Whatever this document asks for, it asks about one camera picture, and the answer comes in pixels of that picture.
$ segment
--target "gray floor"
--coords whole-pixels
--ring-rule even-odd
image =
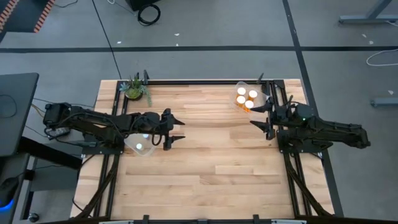
[[[398,45],[398,27],[337,23],[339,15],[364,14],[375,2],[290,0],[301,46]],[[150,27],[140,26],[133,14],[106,0],[95,3],[113,47],[293,46],[281,1],[162,0],[158,3],[162,17]],[[398,14],[398,1],[387,12]],[[0,48],[66,47],[108,47],[91,1],[55,7],[38,34],[7,33],[0,43]],[[365,60],[373,53],[303,54],[321,117],[363,124],[372,142],[363,150],[342,144],[330,149],[345,215],[398,220],[398,143],[394,139],[398,109],[369,105],[376,96],[390,97],[389,91],[398,94],[398,67],[367,66]],[[257,78],[262,72],[264,78],[301,78],[295,52],[117,52],[115,57],[123,78],[143,69],[151,78]],[[374,61],[397,63],[398,52]],[[0,54],[0,73],[22,72],[40,74],[35,97],[87,105],[95,102],[100,80],[119,77],[111,53]],[[44,103],[34,103],[44,107]],[[41,122],[32,110],[27,125],[41,132]],[[24,135],[48,143],[31,130],[26,129]],[[74,132],[70,139],[81,139],[81,134]],[[40,214],[40,222],[66,219],[73,193],[73,188],[40,192],[32,210]]]

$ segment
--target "table leg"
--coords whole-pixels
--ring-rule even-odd
[[[386,22],[398,21],[398,15],[382,15],[380,13],[391,3],[392,0],[379,0],[376,5],[364,16],[340,16],[340,23],[355,22],[355,23],[371,23],[371,22]]]
[[[75,170],[79,170],[81,166],[80,158],[76,158],[75,156],[71,156],[67,153],[58,151],[25,137],[21,137],[18,151],[26,152],[31,156],[54,162]]]

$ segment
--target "black floor stripe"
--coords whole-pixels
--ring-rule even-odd
[[[300,51],[308,52],[351,52],[394,50],[398,46],[369,47],[293,47],[293,46],[187,46],[187,47],[115,47],[114,52],[194,52],[194,51]],[[0,53],[93,53],[110,52],[109,47],[72,48],[0,48]]]
[[[307,94],[308,104],[311,105],[312,108],[315,110],[314,112],[316,112],[316,114],[318,114],[317,104],[315,103],[315,98],[314,98],[314,95],[312,92],[310,78],[308,77],[308,72],[307,72],[307,68],[305,66],[303,52],[300,47],[300,42],[299,42],[299,38],[297,36],[296,28],[294,26],[294,21],[293,21],[293,17],[292,17],[292,12],[290,11],[289,2],[287,0],[282,0],[282,2],[284,5],[284,8],[285,8],[286,18],[287,18],[287,22],[289,24],[290,33],[292,34],[292,40],[293,40],[293,44],[295,47],[298,65],[300,67],[300,71],[302,74],[302,80],[303,80],[305,92]],[[327,184],[329,187],[330,197],[331,197],[331,201],[333,204],[333,208],[335,210],[335,214],[338,217],[343,217],[344,216],[343,208],[341,207],[341,202],[340,202],[340,198],[339,198],[338,191],[337,191],[335,176],[333,173],[333,169],[331,167],[329,153],[327,150],[325,150],[325,152],[323,152],[322,155],[323,155],[323,168],[325,170],[326,181],[327,181]]]
[[[398,46],[357,46],[357,47],[300,47],[301,51],[346,52],[346,51],[382,51],[398,49]]]

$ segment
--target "wooden tabletop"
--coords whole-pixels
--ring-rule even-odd
[[[111,113],[116,80],[103,80],[95,111]],[[300,80],[285,80],[287,95],[305,103]],[[169,151],[161,145],[150,157],[125,148],[120,158],[112,220],[293,218],[287,174],[276,139],[249,123],[246,113],[229,105],[234,85],[150,86],[153,106],[145,97],[129,102],[127,113],[171,108],[185,126],[175,126],[176,141]],[[121,113],[123,96],[119,101]],[[333,213],[321,160],[301,154],[308,189]],[[98,187],[103,156],[81,169],[75,202],[84,207]],[[303,213],[298,187],[300,211]],[[101,206],[104,214],[108,193]],[[71,216],[80,211],[72,208]]]

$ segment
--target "potted plant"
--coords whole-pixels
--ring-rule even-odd
[[[134,79],[130,77],[129,81],[122,83],[119,90],[123,91],[124,95],[132,101],[140,100],[143,94],[145,94],[147,96],[148,106],[152,106],[152,99],[148,88],[144,86],[142,80],[139,80],[137,76]]]

